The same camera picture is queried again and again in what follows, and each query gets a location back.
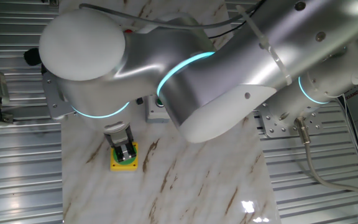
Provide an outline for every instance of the corrugated metal panel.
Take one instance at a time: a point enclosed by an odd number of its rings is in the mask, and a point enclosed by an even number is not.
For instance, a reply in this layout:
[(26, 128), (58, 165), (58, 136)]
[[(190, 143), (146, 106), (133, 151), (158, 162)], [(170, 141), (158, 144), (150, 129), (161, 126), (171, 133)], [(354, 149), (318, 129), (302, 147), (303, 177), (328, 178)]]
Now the corrugated metal panel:
[(41, 0), (0, 0), (0, 71), (14, 124), (0, 126), (0, 223), (62, 223), (60, 124), (46, 107), (39, 67), (23, 53), (38, 45), (57, 9)]
[[(258, 0), (227, 0), (229, 17), (238, 15), (236, 5), (248, 9), (256, 3)], [(232, 27), (243, 21), (232, 23)], [(358, 153), (342, 108), (329, 103), (318, 112), (324, 131), (311, 137), (316, 170), (328, 181), (358, 187)], [(282, 223), (358, 223), (358, 193), (317, 183), (309, 175), (305, 148), (299, 137), (267, 138), (262, 119), (257, 112), (255, 115)]]

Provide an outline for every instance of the cyan led ring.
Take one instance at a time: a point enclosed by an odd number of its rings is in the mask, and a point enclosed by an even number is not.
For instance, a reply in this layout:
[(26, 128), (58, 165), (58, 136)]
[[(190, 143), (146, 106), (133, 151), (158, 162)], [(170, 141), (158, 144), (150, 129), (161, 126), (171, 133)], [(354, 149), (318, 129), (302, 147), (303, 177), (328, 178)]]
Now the cyan led ring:
[(114, 115), (120, 113), (120, 112), (123, 111), (128, 105), (129, 105), (129, 102), (126, 103), (121, 109), (117, 110), (116, 112), (114, 112), (114, 113), (112, 113), (112, 114), (109, 114), (109, 115), (105, 115), (105, 116), (91, 116), (91, 115), (87, 115), (87, 114), (84, 114), (84, 113), (79, 112), (77, 109), (74, 108), (74, 106), (71, 106), (71, 107), (72, 107), (77, 113), (79, 113), (79, 114), (82, 115), (82, 116), (86, 116), (87, 118), (101, 119), (101, 118), (108, 118), (108, 117), (111, 117), (111, 116), (114, 116)]
[(160, 96), (160, 91), (161, 91), (161, 88), (162, 86), (164, 86), (165, 82), (167, 82), (167, 80), (172, 76), (174, 75), (177, 71), (179, 71), (180, 69), (182, 69), (184, 66), (190, 64), (191, 62), (194, 62), (196, 60), (199, 60), (199, 59), (202, 59), (202, 58), (205, 58), (205, 57), (209, 57), (211, 56), (212, 54), (214, 54), (215, 52), (205, 52), (205, 53), (202, 53), (202, 54), (198, 54), (198, 55), (195, 55), (187, 60), (184, 60), (182, 62), (180, 62), (177, 66), (175, 66), (173, 69), (171, 69), (167, 75), (161, 80), (160, 84), (158, 84), (158, 88), (157, 88), (157, 96)]
[(315, 102), (315, 103), (319, 103), (319, 104), (326, 104), (326, 103), (318, 102), (318, 101), (312, 99), (310, 96), (308, 96), (308, 95), (306, 94), (306, 92), (305, 92), (305, 91), (303, 90), (303, 88), (302, 88), (302, 85), (301, 85), (301, 77), (298, 78), (298, 81), (299, 81), (299, 87), (301, 88), (302, 93), (303, 93), (309, 100), (311, 100), (311, 101), (313, 101), (313, 102)]

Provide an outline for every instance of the screw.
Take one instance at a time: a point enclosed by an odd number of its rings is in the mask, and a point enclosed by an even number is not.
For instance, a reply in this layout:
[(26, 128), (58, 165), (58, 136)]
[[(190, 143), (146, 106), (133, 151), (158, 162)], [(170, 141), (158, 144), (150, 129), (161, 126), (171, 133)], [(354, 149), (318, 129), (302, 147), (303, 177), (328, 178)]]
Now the screw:
[(316, 40), (317, 40), (318, 42), (323, 41), (325, 38), (326, 38), (326, 33), (324, 33), (324, 32), (319, 32), (319, 33), (316, 35)]
[(306, 3), (304, 2), (298, 2), (295, 4), (295, 10), (296, 11), (302, 11), (306, 8)]

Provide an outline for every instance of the white cap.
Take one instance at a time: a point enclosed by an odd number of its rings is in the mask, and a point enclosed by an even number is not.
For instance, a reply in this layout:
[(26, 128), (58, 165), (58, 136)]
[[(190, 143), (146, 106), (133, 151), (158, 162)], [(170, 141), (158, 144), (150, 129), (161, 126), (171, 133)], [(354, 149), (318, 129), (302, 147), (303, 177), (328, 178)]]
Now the white cap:
[(42, 63), (60, 78), (91, 80), (121, 61), (125, 37), (107, 15), (91, 9), (71, 11), (54, 19), (40, 38)]

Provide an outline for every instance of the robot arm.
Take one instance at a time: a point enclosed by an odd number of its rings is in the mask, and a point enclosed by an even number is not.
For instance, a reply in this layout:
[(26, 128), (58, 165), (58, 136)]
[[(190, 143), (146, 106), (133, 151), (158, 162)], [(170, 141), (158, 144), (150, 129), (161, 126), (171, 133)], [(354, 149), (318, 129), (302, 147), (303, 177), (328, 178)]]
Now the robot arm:
[[(107, 15), (80, 9), (47, 26), (40, 56), (95, 129), (125, 130), (128, 102), (157, 93), (186, 140), (203, 142), (358, 39), (358, 0), (297, 2), (266, 1), (252, 16), (260, 33), (244, 26), (218, 51), (202, 30), (123, 34)], [(163, 20), (197, 25), (183, 15)]]

